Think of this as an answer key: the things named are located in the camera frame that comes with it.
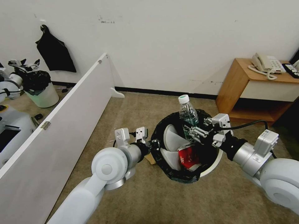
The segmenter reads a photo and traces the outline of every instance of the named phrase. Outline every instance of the white plastic bucket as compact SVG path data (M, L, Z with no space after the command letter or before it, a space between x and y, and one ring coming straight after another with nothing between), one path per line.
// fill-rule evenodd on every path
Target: white plastic bucket
M56 104L59 100L59 96L50 82L49 85L42 91L39 95L31 95L30 93L26 92L27 96L29 96L32 101L41 108L51 107Z

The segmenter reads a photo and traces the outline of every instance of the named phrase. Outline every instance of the wooden side table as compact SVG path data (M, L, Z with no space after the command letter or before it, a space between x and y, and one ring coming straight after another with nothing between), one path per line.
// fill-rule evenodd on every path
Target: wooden side table
M283 73L269 81L248 65L252 65L251 59L234 59L216 99L218 110L229 114L231 120L263 119L272 125L298 98L299 79Z

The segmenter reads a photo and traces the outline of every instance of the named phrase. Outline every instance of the black cloth hanging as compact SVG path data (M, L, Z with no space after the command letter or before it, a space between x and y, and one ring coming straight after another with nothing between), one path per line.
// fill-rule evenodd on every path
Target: black cloth hanging
M64 42L58 40L46 25L40 26L43 35L35 42L50 71L77 72Z

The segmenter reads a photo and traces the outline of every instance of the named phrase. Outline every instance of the red cup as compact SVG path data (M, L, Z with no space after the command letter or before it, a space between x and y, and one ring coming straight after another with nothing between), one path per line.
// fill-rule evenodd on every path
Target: red cup
M188 144L178 148L181 164L189 171L195 171L199 166L199 158L193 144Z

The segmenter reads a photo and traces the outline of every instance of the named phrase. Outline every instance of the plastic water bottle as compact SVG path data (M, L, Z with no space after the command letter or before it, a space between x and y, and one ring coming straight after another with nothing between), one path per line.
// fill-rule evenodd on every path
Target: plastic water bottle
M182 95L178 98L180 102L180 119L188 122L191 126L196 126L198 124L198 115L196 110L190 103L189 96L187 94ZM189 135L189 129L183 125L183 130L185 138L190 142L195 142L194 139Z

